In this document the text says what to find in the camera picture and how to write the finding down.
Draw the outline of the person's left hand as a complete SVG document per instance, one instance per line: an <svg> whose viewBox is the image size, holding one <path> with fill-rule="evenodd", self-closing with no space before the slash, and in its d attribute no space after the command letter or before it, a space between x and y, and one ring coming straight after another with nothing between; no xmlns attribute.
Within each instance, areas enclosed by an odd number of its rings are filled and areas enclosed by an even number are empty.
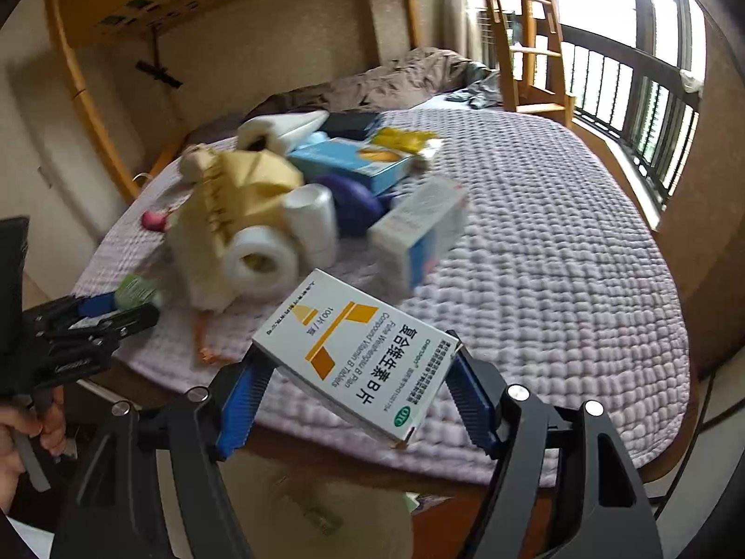
<svg viewBox="0 0 745 559"><path fill-rule="evenodd" d="M38 438L41 446L52 456L59 456L66 448L66 420L64 420L64 391L62 386L52 390L52 402L41 416L13 404L2 404L0 409L0 504L7 512L15 496L19 478L25 472L23 461L14 442L14 433Z"/></svg>

